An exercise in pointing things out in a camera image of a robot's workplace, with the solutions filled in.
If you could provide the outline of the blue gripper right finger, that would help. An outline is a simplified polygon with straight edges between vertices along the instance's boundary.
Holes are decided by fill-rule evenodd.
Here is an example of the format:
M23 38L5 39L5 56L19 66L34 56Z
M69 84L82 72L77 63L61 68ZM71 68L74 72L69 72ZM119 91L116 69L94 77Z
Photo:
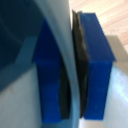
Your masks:
M73 45L80 116L102 120L112 63L116 60L95 13L73 11Z

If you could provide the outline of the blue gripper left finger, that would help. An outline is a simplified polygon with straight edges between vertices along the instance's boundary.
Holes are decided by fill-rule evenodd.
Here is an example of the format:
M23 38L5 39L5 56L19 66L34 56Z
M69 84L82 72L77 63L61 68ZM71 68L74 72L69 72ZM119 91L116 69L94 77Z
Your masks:
M44 20L33 61L37 65L44 122L60 122L70 115L70 87L54 36Z

